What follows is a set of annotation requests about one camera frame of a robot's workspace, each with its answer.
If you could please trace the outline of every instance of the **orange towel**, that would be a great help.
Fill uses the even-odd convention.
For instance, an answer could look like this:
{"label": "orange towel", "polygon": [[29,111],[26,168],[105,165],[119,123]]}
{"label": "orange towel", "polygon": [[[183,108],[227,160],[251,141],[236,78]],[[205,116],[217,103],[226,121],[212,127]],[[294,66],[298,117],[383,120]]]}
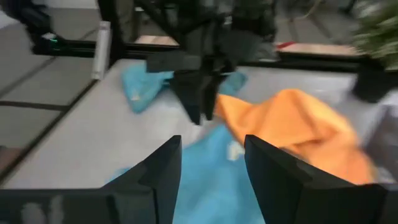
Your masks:
{"label": "orange towel", "polygon": [[216,114],[241,144],[254,134],[353,184],[374,182],[373,165],[347,120],[300,90],[283,90],[258,105],[219,95]]}

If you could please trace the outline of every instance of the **light blue towel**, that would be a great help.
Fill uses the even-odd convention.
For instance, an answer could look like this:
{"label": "light blue towel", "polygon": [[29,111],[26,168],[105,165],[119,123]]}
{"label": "light blue towel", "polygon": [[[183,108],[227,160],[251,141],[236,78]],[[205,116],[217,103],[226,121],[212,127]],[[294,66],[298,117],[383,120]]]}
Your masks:
{"label": "light blue towel", "polygon": [[237,143],[228,128],[220,125],[182,151],[174,224],[265,223],[244,156],[229,159],[231,144]]}
{"label": "light blue towel", "polygon": [[[220,85],[219,93],[235,95],[247,78],[240,72],[228,75],[228,78]],[[123,71],[121,78],[124,94],[133,112],[141,113],[148,108],[157,94],[168,86],[166,80],[172,77],[172,72],[147,73],[145,63],[132,65]]]}

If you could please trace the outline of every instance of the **black bar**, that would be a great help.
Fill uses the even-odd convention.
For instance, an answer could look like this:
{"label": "black bar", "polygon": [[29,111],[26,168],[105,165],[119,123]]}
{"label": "black bar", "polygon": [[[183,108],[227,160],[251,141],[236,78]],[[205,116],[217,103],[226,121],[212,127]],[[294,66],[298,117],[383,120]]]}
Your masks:
{"label": "black bar", "polygon": [[[43,52],[46,55],[94,57],[95,43],[90,41],[68,41],[70,50]],[[177,50],[179,46],[126,44],[123,58],[145,60],[150,54]],[[292,52],[280,52],[280,61],[277,62],[243,62],[240,66],[254,66],[266,68],[289,68],[299,70],[313,70],[326,72],[354,73],[364,56],[320,55]]]}
{"label": "black bar", "polygon": [[174,29],[165,18],[162,17],[161,13],[157,12],[157,9],[153,3],[147,0],[135,0],[135,4],[141,7],[144,12],[171,38],[177,43],[182,44],[182,36]]}
{"label": "black bar", "polygon": [[58,122],[68,114],[68,112],[76,105],[77,102],[95,85],[97,80],[91,81],[86,88],[79,93],[79,95],[72,101],[67,109],[61,112],[49,125],[47,125],[44,130],[29,143],[29,145],[21,152],[16,160],[14,160],[5,170],[0,173],[0,185],[12,174],[14,169],[33,151],[33,149],[43,140],[49,132],[58,124]]}

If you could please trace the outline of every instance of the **floor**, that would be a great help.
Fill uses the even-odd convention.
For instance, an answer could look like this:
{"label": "floor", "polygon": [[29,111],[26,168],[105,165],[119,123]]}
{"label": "floor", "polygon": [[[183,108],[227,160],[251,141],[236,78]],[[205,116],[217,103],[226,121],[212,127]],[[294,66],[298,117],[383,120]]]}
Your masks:
{"label": "floor", "polygon": [[[322,5],[317,16],[332,34],[339,33],[341,42],[348,41],[348,27],[353,21],[337,12],[325,14]],[[92,9],[51,9],[55,31],[66,39],[96,40],[99,14]],[[278,15],[277,41],[292,41],[292,33],[284,26],[285,15]],[[308,19],[295,22],[300,42],[331,44]],[[151,22],[141,34],[162,34]],[[67,105],[90,82],[93,60],[90,58],[32,55],[29,39],[20,24],[0,29],[0,101],[21,101]],[[23,148],[56,116],[57,111],[0,106],[0,145]]]}

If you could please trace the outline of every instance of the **table surface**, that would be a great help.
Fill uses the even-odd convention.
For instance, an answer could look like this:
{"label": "table surface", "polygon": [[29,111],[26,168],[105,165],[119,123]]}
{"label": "table surface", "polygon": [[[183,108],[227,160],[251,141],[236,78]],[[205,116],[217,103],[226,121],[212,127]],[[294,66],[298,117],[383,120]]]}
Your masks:
{"label": "table surface", "polygon": [[[120,73],[138,60],[120,60],[57,125],[2,186],[5,189],[97,188],[117,170],[145,159],[175,134],[183,147],[202,138],[220,121],[192,124],[178,99],[163,91],[142,114],[134,114],[123,94]],[[241,67],[249,77],[238,96],[252,103],[286,88],[298,88],[345,115],[363,142],[383,105],[398,104],[397,93],[381,103],[362,103],[349,94],[355,75]]]}

